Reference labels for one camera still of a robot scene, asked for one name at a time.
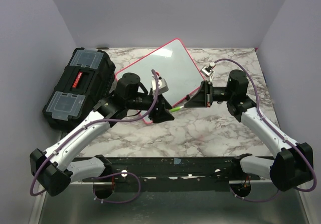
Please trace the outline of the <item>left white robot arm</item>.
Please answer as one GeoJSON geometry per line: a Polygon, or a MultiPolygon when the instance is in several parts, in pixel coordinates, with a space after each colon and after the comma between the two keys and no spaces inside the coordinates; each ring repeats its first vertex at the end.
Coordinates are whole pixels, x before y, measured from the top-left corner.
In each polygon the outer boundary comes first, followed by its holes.
{"type": "Polygon", "coordinates": [[[145,88],[137,74],[124,74],[115,90],[99,100],[74,130],[46,150],[35,149],[30,154],[33,175],[30,195],[37,196],[35,183],[39,183],[50,196],[56,196],[76,181],[87,178],[108,180],[111,163],[107,159],[98,156],[74,161],[75,157],[116,123],[136,122],[144,117],[154,124],[174,120],[171,105],[163,96],[168,89],[166,80],[155,70],[152,71],[150,90],[145,88]]]}

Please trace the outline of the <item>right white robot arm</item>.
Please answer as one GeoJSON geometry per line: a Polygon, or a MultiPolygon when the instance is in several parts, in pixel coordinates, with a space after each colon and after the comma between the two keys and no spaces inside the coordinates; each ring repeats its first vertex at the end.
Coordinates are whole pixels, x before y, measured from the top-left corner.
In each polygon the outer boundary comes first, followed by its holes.
{"type": "Polygon", "coordinates": [[[199,90],[185,108],[211,107],[226,102],[227,109],[238,122],[247,126],[269,149],[273,159],[243,154],[232,160],[231,175],[238,180],[248,174],[270,179],[280,191],[287,191],[313,180],[313,152],[308,143],[299,144],[264,116],[257,103],[247,95],[246,73],[232,70],[225,87],[214,87],[202,81],[199,90]]]}

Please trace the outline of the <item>pink framed whiteboard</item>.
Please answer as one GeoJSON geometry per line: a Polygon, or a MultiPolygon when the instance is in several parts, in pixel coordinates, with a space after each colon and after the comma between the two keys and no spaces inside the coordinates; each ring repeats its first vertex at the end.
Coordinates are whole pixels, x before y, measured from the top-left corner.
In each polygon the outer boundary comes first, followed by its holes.
{"type": "Polygon", "coordinates": [[[150,90],[152,87],[152,70],[167,83],[168,91],[163,93],[165,100],[176,107],[187,95],[197,91],[204,80],[199,68],[191,58],[180,39],[174,39],[162,47],[153,50],[115,75],[119,80],[126,73],[135,73],[141,83],[150,90]]]}

